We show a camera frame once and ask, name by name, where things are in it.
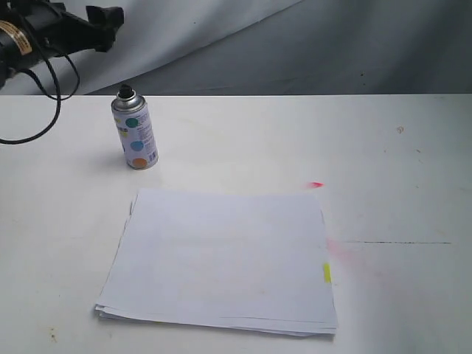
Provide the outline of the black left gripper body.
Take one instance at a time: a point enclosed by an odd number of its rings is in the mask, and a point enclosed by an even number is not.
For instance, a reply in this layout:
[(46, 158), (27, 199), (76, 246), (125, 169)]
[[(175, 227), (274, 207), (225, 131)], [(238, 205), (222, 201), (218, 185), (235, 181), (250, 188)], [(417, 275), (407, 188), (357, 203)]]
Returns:
[(66, 54), (92, 49), (92, 26), (67, 12), (63, 3), (14, 1), (14, 13), (44, 49), (58, 48)]

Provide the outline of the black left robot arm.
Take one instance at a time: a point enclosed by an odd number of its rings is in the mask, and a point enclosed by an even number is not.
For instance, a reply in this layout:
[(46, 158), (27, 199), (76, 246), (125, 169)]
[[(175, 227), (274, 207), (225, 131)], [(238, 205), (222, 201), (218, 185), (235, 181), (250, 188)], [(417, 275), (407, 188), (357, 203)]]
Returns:
[(86, 14), (86, 19), (77, 17), (62, 2), (2, 1), (1, 85), (43, 57), (110, 50), (124, 24), (124, 10), (88, 5)]

